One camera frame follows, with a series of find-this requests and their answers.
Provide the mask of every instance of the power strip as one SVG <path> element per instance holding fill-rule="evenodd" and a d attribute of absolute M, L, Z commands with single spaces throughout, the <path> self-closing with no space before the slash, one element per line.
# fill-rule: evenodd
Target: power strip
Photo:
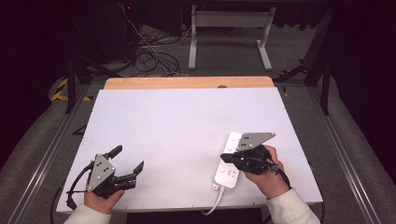
<path fill-rule="evenodd" d="M 239 141 L 241 140 L 242 134 L 232 132 L 228 136 L 227 144 L 225 145 L 223 153 L 233 154 L 238 147 Z M 213 189 L 219 189 L 219 186 L 224 186 L 228 189 L 233 189 L 238 179 L 239 170 L 233 165 L 233 163 L 225 163 L 220 160 L 218 170 L 215 175 L 215 184 Z"/>

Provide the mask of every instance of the metal stand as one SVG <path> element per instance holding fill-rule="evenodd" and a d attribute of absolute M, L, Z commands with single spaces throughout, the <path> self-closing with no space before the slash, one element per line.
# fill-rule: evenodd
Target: metal stand
<path fill-rule="evenodd" d="M 257 47 L 262 56 L 265 70 L 272 71 L 272 66 L 265 50 L 265 43 L 270 33 L 275 11 L 275 7 L 271 7 L 269 12 L 196 11 L 196 6 L 192 6 L 189 69 L 195 69 L 198 44 L 196 39 L 197 27 L 265 27 L 262 39 L 257 40 Z"/>

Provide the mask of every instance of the gray floor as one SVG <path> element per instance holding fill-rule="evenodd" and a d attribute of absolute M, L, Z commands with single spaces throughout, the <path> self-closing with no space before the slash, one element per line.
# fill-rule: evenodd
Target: gray floor
<path fill-rule="evenodd" d="M 262 33 L 259 29 L 242 29 L 237 35 L 202 32 L 198 37 L 197 66 L 194 71 L 187 69 L 189 40 L 176 46 L 155 49 L 175 56 L 180 63 L 182 76 L 278 77 L 279 72 L 299 65 L 298 59 L 304 57 L 314 32 L 315 29 L 310 28 L 300 31 L 296 27 L 273 26 L 267 43 L 267 52 L 274 68 L 272 72 L 264 71 L 255 46 L 256 39 Z M 133 73 L 134 70 L 127 70 L 122 74 L 129 76 Z M 149 76 L 162 74 L 163 69 L 160 67 Z M 325 223 L 396 223 L 396 188 L 340 102 L 335 83 L 331 85 L 330 116 L 324 117 L 317 107 L 320 86 L 306 88 L 301 83 L 303 78 L 304 75 L 297 76 L 284 84 L 288 96 L 284 95 L 281 88 L 279 92 L 323 193 Z M 104 83 L 102 77 L 97 77 L 88 88 L 87 95 L 97 94 Z M 72 133 L 87 124 L 93 104 L 79 104 L 62 134 L 63 138 L 56 138 L 56 142 L 53 139 L 59 136 L 59 127 L 64 125 L 66 119 L 70 119 L 64 114 L 67 102 L 53 102 L 29 129 L 0 172 L 0 223 L 9 221 L 20 199 L 23 200 L 10 223 L 50 223 L 51 200 L 67 176 L 81 140 L 81 135 Z M 53 161 L 48 161 L 47 172 L 37 174 L 37 167 L 45 165 L 40 162 L 48 157 L 48 148 L 56 156 Z M 40 188 L 34 189 L 31 194 L 30 191 L 25 192 L 32 186 L 29 184 L 32 177 L 35 179 L 37 175 L 39 181 L 36 186 Z M 318 217 L 321 216 L 320 204 L 312 205 L 312 209 Z M 266 208 L 262 211 L 264 216 L 268 215 Z M 367 211 L 369 214 L 370 211 L 375 212 L 368 216 Z M 67 215 L 54 214 L 54 218 L 55 223 L 63 223 Z M 125 223 L 125 220 L 125 214 L 115 214 L 112 223 Z"/>

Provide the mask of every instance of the sleeve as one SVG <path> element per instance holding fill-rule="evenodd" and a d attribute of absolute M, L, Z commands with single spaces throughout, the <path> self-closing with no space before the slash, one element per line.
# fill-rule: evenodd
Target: sleeve
<path fill-rule="evenodd" d="M 295 189 L 267 200 L 275 224 L 317 224 L 319 219 L 303 201 Z"/>
<path fill-rule="evenodd" d="M 64 224 L 108 224 L 111 215 L 97 212 L 90 207 L 80 204 Z"/>

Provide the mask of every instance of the white tabletop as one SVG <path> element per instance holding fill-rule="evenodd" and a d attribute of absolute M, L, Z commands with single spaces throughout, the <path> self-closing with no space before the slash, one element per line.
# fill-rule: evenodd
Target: white tabletop
<path fill-rule="evenodd" d="M 114 207 L 121 212 L 210 208 L 212 189 L 230 132 L 276 133 L 276 147 L 291 186 L 307 203 L 322 202 L 277 88 L 105 90 L 96 99 L 88 127 L 67 177 L 58 212 L 70 212 L 66 192 L 97 153 L 123 145 L 110 162 L 116 176 L 128 175 L 141 162 L 135 189 Z M 84 175 L 76 190 L 85 189 Z M 77 204 L 83 194 L 75 193 Z M 265 196 L 243 174 L 226 189 L 219 207 L 255 207 Z"/>

